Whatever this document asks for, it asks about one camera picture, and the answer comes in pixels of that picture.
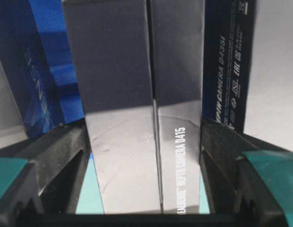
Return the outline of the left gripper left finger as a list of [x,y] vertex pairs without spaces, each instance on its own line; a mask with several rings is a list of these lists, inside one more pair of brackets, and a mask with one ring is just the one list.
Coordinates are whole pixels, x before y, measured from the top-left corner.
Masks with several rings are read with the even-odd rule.
[[89,157],[84,124],[1,148],[0,227],[15,227],[21,216],[75,214]]

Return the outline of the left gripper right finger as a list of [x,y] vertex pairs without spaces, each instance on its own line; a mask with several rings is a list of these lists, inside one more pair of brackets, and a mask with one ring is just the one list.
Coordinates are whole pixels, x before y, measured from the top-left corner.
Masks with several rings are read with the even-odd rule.
[[204,118],[209,227],[293,227],[293,152]]

